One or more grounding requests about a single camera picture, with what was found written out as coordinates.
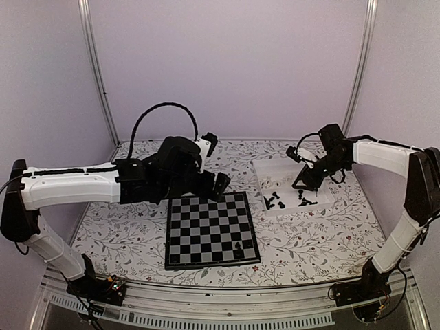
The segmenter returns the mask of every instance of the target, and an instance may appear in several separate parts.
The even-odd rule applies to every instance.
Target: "floral tablecloth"
[[[319,283],[360,275],[365,260],[384,237],[351,172],[343,184],[329,180],[332,208],[266,217],[252,160],[284,158],[293,142],[222,141],[207,162],[209,171],[231,177],[228,192],[246,191],[261,263],[197,270],[164,269],[167,201],[160,205],[92,203],[73,247],[91,257],[96,271],[133,280],[206,287],[255,287]],[[144,158],[161,142],[136,142],[134,157]],[[320,145],[304,142],[320,153]],[[123,144],[116,158],[126,157]]]

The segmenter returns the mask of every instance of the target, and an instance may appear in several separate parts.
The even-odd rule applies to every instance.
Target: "white arm segment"
[[[120,200],[120,184],[115,178],[117,170],[111,172],[86,173],[91,168],[111,168],[112,163],[80,167],[84,173],[37,175],[24,177],[21,191],[26,210],[38,210],[44,206],[80,203],[87,201],[106,201],[117,203]],[[52,171],[53,169],[29,167],[26,173]]]
[[[398,146],[360,141],[353,145],[353,161],[361,165],[382,168],[407,178],[410,154],[414,152],[414,150]],[[380,273],[394,269],[399,259],[405,252],[409,252],[411,244],[423,230],[424,227],[404,211],[384,246],[373,257],[376,269]]]
[[[413,244],[413,241],[424,230],[417,221],[411,218],[406,211],[400,218],[399,223],[386,240],[384,246],[373,257],[373,264],[380,273],[392,270],[399,259]]]
[[[408,177],[409,156],[414,152],[398,146],[359,141],[353,145],[353,160],[357,164],[372,165]]]
[[[45,261],[59,269],[64,276],[73,281],[85,274],[84,259],[77,251],[73,250],[61,237],[47,224],[44,217],[38,218],[40,234],[34,234],[24,245],[29,246]]]

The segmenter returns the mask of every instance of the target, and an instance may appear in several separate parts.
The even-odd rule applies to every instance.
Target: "plastic tray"
[[[275,217],[322,210],[332,207],[336,201],[327,186],[327,179],[325,179],[317,192],[304,190],[302,194],[305,199],[312,202],[317,201],[318,203],[299,206],[301,204],[299,192],[292,188],[292,184],[303,169],[304,164],[297,164],[291,159],[254,160],[252,163],[258,177],[261,202],[267,216]],[[280,199],[273,200],[272,204],[274,204],[274,207],[268,210],[264,197],[267,199],[271,198],[273,192],[276,192]],[[285,208],[280,208],[278,205],[279,201],[285,205]]]

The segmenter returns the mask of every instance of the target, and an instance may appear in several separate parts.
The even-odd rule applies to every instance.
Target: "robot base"
[[[370,289],[366,294],[361,294],[362,286],[360,281],[350,283],[338,283],[335,284],[331,291],[335,297],[336,306],[346,306],[362,301],[370,300],[385,296],[385,294],[391,293],[391,288],[388,283],[381,283],[376,285],[374,289]]]
[[[90,258],[85,254],[82,257],[85,262],[85,275],[77,280],[69,281],[67,293],[87,300],[122,306],[127,290],[125,280],[115,275],[105,280],[97,279]]]

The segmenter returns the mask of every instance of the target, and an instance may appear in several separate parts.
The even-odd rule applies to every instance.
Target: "aluminum frame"
[[[353,121],[353,116],[358,104],[358,98],[360,89],[362,87],[362,81],[364,79],[364,72],[366,68],[366,62],[369,57],[371,40],[373,38],[374,25],[376,20],[377,0],[368,0],[366,7],[366,17],[364,25],[364,34],[362,36],[361,51],[359,60],[357,62],[357,68],[355,73],[355,80],[351,89],[349,98],[349,104],[346,109],[344,122],[342,123],[342,132],[345,136],[350,131],[350,126]]]
[[[96,88],[98,89],[99,100],[102,107],[102,114],[104,115],[105,124],[107,126],[107,130],[109,131],[111,141],[115,146],[118,146],[120,144],[120,140],[118,137],[118,132],[116,131],[116,125],[113,120],[113,116],[111,114],[109,100],[107,99],[107,93],[105,91],[104,80],[102,79],[101,68],[98,60],[98,51],[96,49],[94,38],[94,31],[91,25],[89,1],[78,0],[78,4],[80,7],[82,30],[84,32],[87,53],[89,55]]]

